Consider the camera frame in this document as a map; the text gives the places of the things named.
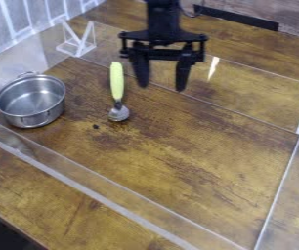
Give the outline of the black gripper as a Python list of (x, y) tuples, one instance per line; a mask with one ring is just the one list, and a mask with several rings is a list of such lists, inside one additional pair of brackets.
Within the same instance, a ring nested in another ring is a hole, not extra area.
[(154, 39), (147, 30), (123, 31), (119, 33), (119, 38), (122, 39), (120, 55), (132, 62), (139, 86), (146, 88), (150, 84), (150, 60), (180, 60), (176, 65), (176, 91), (184, 91), (195, 62), (206, 60), (206, 43), (210, 38), (204, 34), (184, 30), (168, 39)]

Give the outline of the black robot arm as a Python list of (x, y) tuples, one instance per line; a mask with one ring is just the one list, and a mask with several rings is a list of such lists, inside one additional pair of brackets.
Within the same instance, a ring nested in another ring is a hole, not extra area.
[(206, 61), (204, 34), (191, 33), (180, 27), (180, 0), (147, 0), (148, 29), (123, 31), (120, 55), (132, 63), (139, 85), (150, 84), (150, 61), (178, 61), (176, 91), (187, 88), (191, 68)]

